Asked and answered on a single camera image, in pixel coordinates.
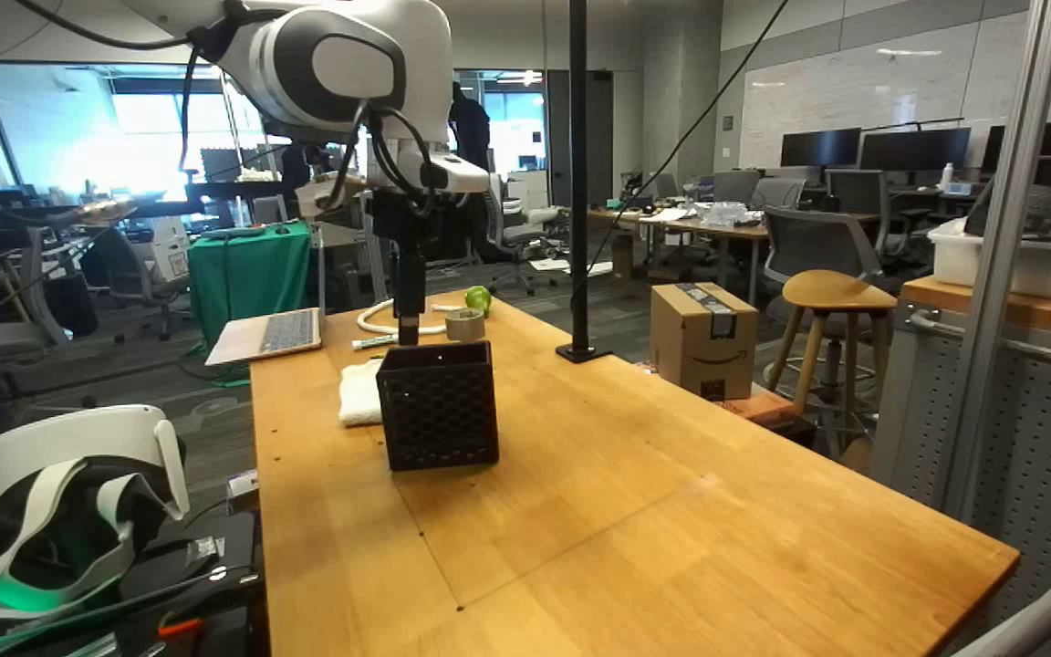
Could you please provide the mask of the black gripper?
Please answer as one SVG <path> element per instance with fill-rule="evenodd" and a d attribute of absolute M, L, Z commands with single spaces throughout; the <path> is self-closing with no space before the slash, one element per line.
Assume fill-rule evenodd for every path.
<path fill-rule="evenodd" d="M 420 346 L 429 255 L 431 241 L 441 229 L 441 208 L 429 197 L 376 190 L 369 212 L 373 212 L 373 235 L 395 245 L 392 294 L 398 315 L 398 346 Z"/>

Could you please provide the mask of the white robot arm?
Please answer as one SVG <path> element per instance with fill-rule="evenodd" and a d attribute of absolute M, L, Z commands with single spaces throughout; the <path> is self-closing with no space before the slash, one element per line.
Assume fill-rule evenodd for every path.
<path fill-rule="evenodd" d="M 429 241 L 447 204 L 488 190 L 448 149 L 452 26 L 436 0 L 123 0 L 193 43 L 284 137 L 346 145 L 369 133 L 373 229 L 395 245 L 395 337 L 416 346 Z"/>

